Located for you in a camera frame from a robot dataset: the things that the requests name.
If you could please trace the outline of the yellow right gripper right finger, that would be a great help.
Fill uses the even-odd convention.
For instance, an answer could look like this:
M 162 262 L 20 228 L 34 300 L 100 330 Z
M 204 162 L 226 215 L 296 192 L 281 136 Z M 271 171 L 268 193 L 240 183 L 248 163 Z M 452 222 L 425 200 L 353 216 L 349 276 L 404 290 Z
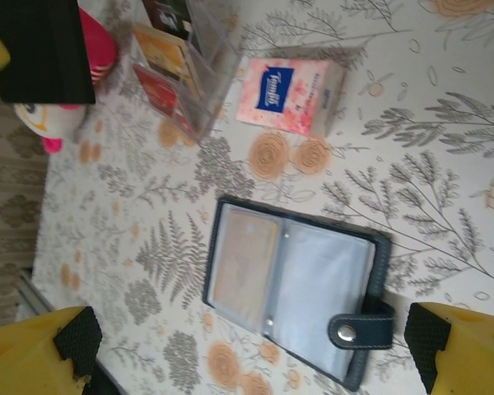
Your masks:
M 494 316 L 413 303 L 404 340 L 428 394 L 494 394 Z

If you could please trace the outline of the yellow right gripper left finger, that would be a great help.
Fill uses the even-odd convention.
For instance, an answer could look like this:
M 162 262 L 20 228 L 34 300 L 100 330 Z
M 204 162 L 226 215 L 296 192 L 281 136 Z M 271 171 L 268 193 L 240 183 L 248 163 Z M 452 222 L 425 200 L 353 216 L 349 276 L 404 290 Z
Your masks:
M 0 327 L 0 394 L 81 394 L 102 331 L 91 306 L 55 310 Z

